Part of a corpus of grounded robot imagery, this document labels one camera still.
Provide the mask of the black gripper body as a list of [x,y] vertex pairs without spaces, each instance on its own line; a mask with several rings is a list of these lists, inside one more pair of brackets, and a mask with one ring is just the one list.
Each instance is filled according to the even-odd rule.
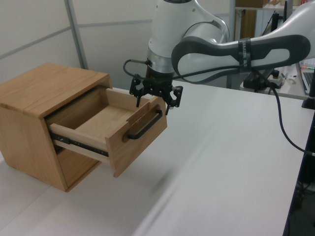
[[145,90],[155,96],[169,96],[172,91],[172,79],[174,72],[162,73],[147,67],[144,80]]

